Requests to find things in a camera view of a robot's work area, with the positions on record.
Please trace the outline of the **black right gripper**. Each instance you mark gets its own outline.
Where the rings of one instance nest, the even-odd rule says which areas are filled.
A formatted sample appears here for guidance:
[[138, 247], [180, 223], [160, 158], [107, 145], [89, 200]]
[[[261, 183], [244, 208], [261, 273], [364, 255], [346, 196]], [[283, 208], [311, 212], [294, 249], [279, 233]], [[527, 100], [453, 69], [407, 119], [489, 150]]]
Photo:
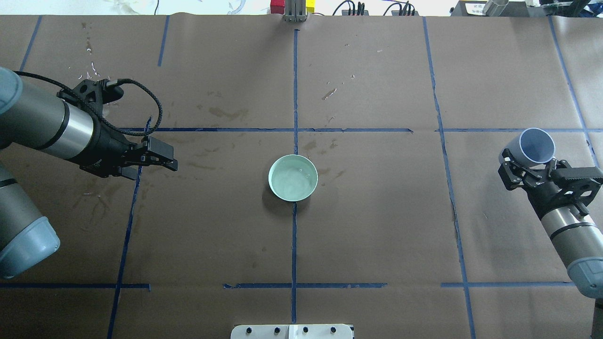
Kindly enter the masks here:
[[520, 164], [509, 148], [501, 156], [499, 176], [505, 188], [528, 189], [528, 200], [539, 219], [560, 207], [573, 206], [581, 217], [590, 214], [587, 207], [603, 183], [601, 168], [574, 168], [566, 160], [552, 159], [539, 170]]

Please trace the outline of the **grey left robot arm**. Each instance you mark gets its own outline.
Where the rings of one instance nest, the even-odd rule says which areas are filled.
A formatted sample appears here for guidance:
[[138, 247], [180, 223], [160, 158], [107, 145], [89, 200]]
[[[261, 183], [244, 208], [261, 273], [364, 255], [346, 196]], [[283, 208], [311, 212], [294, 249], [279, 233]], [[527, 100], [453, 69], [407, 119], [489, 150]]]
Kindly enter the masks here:
[[[156, 122], [128, 131], [104, 116], [104, 106], [123, 98], [123, 85], [134, 85], [155, 103]], [[99, 178], [136, 180], [140, 167], [177, 171], [174, 147], [153, 137], [163, 105], [134, 79], [84, 79], [74, 87], [38, 74], [1, 69], [1, 277], [13, 279], [54, 255], [62, 242], [49, 218], [23, 187], [36, 183], [59, 160]]]

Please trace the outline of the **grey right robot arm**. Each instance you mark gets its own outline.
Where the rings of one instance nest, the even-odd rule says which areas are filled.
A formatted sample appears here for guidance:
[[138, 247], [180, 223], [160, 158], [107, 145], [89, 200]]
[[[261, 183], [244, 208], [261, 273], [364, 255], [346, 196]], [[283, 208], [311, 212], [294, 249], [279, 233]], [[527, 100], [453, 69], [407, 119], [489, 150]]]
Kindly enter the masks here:
[[519, 163], [505, 148], [499, 176], [508, 191], [520, 188], [564, 264], [567, 275], [587, 298], [603, 295], [602, 232], [589, 204], [602, 187], [599, 167], [572, 167], [552, 158], [544, 168]]

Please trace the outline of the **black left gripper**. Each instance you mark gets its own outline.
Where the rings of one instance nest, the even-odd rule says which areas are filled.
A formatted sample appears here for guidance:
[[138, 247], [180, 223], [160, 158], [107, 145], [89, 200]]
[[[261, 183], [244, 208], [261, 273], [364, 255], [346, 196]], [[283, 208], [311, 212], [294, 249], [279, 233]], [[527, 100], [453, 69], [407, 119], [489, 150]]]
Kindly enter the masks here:
[[[123, 177], [136, 181], [139, 168], [127, 164], [130, 160], [127, 152], [137, 144], [129, 141], [125, 135], [108, 128], [97, 119], [93, 119], [93, 132], [88, 145], [78, 154], [79, 168], [100, 178]], [[142, 139], [141, 165], [158, 166], [170, 171], [179, 169], [174, 157], [174, 147], [155, 137]]]

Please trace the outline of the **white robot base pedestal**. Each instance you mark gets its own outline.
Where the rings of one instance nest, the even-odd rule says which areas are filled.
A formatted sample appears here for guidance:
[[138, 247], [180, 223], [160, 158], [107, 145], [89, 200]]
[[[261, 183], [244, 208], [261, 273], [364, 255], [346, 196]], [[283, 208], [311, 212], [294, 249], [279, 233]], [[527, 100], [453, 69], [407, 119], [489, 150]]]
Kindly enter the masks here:
[[233, 328], [231, 339], [354, 339], [353, 325], [325, 324], [248, 324]]

